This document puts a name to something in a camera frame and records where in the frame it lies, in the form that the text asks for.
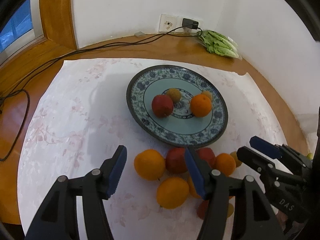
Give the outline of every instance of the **blue and white plate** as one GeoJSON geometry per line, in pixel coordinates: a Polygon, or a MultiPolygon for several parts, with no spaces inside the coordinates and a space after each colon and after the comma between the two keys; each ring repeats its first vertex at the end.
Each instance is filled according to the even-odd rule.
{"type": "Polygon", "coordinates": [[[158,65],[140,71],[128,85],[127,104],[144,130],[177,147],[207,146],[215,142],[227,127],[227,106],[215,86],[200,74],[178,66],[158,65]],[[170,88],[180,90],[181,100],[174,104],[169,117],[157,118],[151,102],[156,95],[165,94],[170,88]],[[203,90],[213,95],[212,111],[203,118],[197,118],[190,111],[190,100],[203,90]]]}

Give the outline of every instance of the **wooden surface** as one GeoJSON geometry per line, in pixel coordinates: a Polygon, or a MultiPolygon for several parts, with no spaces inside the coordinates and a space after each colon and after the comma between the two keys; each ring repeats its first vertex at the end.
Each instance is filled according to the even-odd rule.
{"type": "Polygon", "coordinates": [[[76,49],[71,0],[39,0],[44,36],[69,49],[76,49]]]}
{"type": "MultiPolygon", "coordinates": [[[[133,36],[116,39],[113,41],[130,42],[138,40],[138,38],[133,36]]],[[[13,83],[10,83],[10,80],[19,80],[21,78],[19,71],[23,72],[26,71],[25,69],[34,69],[41,63],[57,57],[59,54],[64,54],[69,51],[71,50],[63,46],[59,46],[52,41],[41,42],[40,44],[34,46],[29,52],[21,54],[19,57],[13,59],[15,63],[9,63],[12,64],[12,68],[0,69],[0,88],[2,88],[4,91],[5,86],[12,87],[13,83]],[[4,80],[5,78],[2,76],[2,72],[5,73],[6,77],[10,78],[8,82],[4,80]]],[[[234,71],[240,75],[248,72],[260,88],[261,92],[269,102],[276,117],[278,118],[288,145],[297,151],[302,152],[304,155],[308,153],[308,147],[303,133],[286,103],[278,95],[275,89],[268,83],[268,81],[245,60],[233,60],[230,58],[212,55],[193,39],[171,36],[165,36],[158,41],[146,45],[99,49],[96,51],[71,56],[68,59],[97,57],[163,59],[198,64],[226,71],[234,71]]],[[[5,162],[0,163],[0,219],[4,222],[20,223],[16,187],[17,168],[22,144],[39,99],[44,94],[57,72],[60,70],[62,64],[63,61],[60,60],[48,70],[35,77],[26,86],[26,89],[29,91],[31,97],[30,111],[26,125],[12,154],[5,162]]],[[[24,94],[19,94],[18,96],[5,101],[4,112],[0,116],[1,157],[3,157],[9,150],[10,145],[14,140],[16,133],[18,132],[24,116],[26,104],[27,100],[24,94]]]]}

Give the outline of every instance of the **pile of fruit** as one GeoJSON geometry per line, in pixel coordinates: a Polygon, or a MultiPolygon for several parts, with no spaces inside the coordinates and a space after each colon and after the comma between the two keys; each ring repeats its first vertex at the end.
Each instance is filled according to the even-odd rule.
{"type": "MultiPolygon", "coordinates": [[[[184,160],[185,148],[170,149],[163,158],[156,150],[145,150],[139,153],[134,159],[134,168],[139,176],[146,180],[160,180],[165,170],[171,174],[183,174],[188,171],[184,160]]],[[[231,154],[221,153],[215,156],[210,148],[201,148],[196,151],[199,158],[205,160],[212,169],[217,169],[226,176],[230,176],[239,167],[242,162],[238,160],[236,152],[231,154]]],[[[167,209],[174,209],[181,206],[188,198],[189,193],[194,198],[200,198],[196,193],[190,175],[184,180],[178,176],[171,176],[159,185],[156,192],[156,201],[158,204],[167,209]]],[[[204,219],[208,201],[203,201],[197,215],[204,219]]],[[[233,213],[233,205],[229,204],[228,217],[233,213]]]]}
{"type": "MultiPolygon", "coordinates": [[[[181,93],[177,88],[170,88],[165,95],[157,95],[153,98],[152,111],[158,118],[168,117],[173,112],[174,104],[181,99],[181,93]]],[[[205,117],[212,109],[212,94],[202,91],[190,101],[190,110],[195,117],[205,117]]]]}

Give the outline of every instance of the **floral tablecloth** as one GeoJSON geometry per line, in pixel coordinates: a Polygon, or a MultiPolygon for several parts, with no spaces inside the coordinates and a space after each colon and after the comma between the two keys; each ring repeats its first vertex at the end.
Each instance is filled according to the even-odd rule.
{"type": "MultiPolygon", "coordinates": [[[[127,147],[128,160],[116,193],[104,201],[115,240],[196,239],[202,224],[196,208],[201,201],[189,197],[179,208],[162,209],[155,198],[159,182],[141,179],[133,167],[135,156],[143,150],[153,148],[165,156],[170,148],[146,133],[126,104],[131,78],[144,68],[161,64],[198,72],[222,94],[229,118],[224,134],[210,145],[216,154],[249,146],[254,135],[273,144],[286,143],[276,116],[249,74],[239,76],[199,65],[151,59],[65,61],[38,104],[21,152],[18,203],[25,233],[58,176],[75,178],[99,168],[121,144],[127,147]]],[[[280,163],[276,166],[286,170],[280,163]]],[[[242,179],[247,174],[263,188],[259,174],[245,164],[233,177],[242,179]]],[[[81,198],[77,200],[80,237],[86,239],[81,198]]],[[[227,221],[225,239],[230,238],[232,223],[233,216],[227,221]]]]}

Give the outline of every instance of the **dark plate edge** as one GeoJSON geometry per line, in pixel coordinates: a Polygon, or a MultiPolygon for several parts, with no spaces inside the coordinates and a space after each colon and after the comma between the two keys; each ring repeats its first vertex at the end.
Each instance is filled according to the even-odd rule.
{"type": "MultiPolygon", "coordinates": [[[[137,117],[137,115],[135,114],[134,110],[133,110],[133,107],[132,107],[132,104],[131,104],[131,90],[132,90],[132,86],[133,84],[137,81],[137,79],[142,76],[143,74],[145,74],[146,72],[149,72],[150,70],[155,70],[155,69],[158,69],[158,68],[175,68],[175,69],[182,69],[182,70],[185,70],[189,73],[192,73],[193,75],[195,76],[198,76],[200,77],[201,79],[205,80],[206,82],[208,82],[208,84],[212,85],[213,87],[215,87],[209,80],[207,80],[204,76],[200,75],[199,73],[197,72],[194,72],[193,70],[191,69],[188,69],[188,68],[184,68],[184,67],[180,67],[180,66],[175,66],[175,65],[156,65],[156,66],[151,66],[151,67],[148,67],[148,68],[145,68],[143,70],[141,70],[140,72],[138,72],[137,74],[135,74],[135,76],[130,80],[129,84],[128,84],[128,87],[127,87],[127,95],[126,95],[126,99],[127,99],[127,105],[128,105],[128,108],[129,108],[129,111],[130,111],[130,114],[132,115],[132,117],[134,118],[134,120],[138,123],[138,125],[140,125],[140,127],[143,128],[143,130],[145,130],[148,134],[150,134],[152,137],[158,139],[159,141],[161,142],[164,142],[164,143],[167,143],[169,145],[172,145],[172,146],[176,146],[176,147],[188,147],[189,145],[181,145],[181,144],[175,144],[175,143],[172,143],[170,141],[167,141],[161,137],[159,137],[158,135],[156,135],[155,133],[152,133],[150,132],[149,129],[147,129],[147,127],[140,121],[140,119],[137,117]]],[[[227,128],[227,125],[228,125],[228,109],[227,109],[227,105],[222,97],[222,95],[220,94],[219,90],[215,87],[216,91],[217,91],[217,95],[218,97],[220,98],[221,102],[222,102],[222,105],[223,105],[223,111],[225,112],[225,122],[222,126],[222,129],[220,130],[220,132],[217,134],[217,136],[206,142],[206,143],[203,143],[203,144],[197,144],[197,145],[193,145],[193,147],[195,148],[201,148],[201,147],[205,147],[209,144],[212,144],[214,143],[215,141],[217,141],[221,136],[222,134],[224,133],[224,131],[226,130],[227,128]]]]}

